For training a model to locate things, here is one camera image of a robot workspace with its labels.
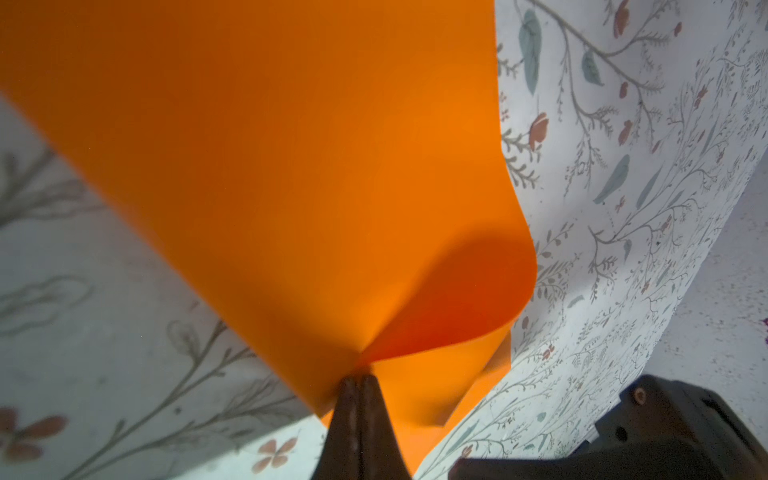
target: floral pattern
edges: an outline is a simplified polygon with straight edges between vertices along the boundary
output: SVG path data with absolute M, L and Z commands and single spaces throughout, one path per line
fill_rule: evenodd
M 768 146 L 766 0 L 496 11 L 500 146 L 538 275 L 512 371 L 419 480 L 581 442 L 642 371 Z M 0 405 L 42 419 L 19 428 L 0 409 L 0 476 L 309 478 L 319 421 L 9 106 L 0 118 L 14 273 L 0 276 Z

